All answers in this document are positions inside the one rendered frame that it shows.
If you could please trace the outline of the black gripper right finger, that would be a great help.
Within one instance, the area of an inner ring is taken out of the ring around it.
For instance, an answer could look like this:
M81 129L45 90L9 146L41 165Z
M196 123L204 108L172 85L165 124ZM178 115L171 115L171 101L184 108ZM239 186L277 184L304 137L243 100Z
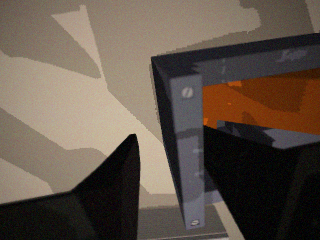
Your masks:
M284 240L320 142L279 149L203 125L204 166L245 240Z

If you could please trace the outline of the orange block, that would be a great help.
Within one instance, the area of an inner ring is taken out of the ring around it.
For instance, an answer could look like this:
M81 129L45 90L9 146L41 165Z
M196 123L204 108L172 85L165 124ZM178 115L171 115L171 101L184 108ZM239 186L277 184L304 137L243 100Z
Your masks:
M320 135L320 68L203 87L203 125L217 120Z

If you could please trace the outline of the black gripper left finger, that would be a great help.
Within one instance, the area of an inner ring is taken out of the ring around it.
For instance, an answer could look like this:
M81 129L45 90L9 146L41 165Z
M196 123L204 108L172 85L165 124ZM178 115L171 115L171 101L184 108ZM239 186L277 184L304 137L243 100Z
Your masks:
M0 240L137 240L140 169L130 134L72 190L0 204Z

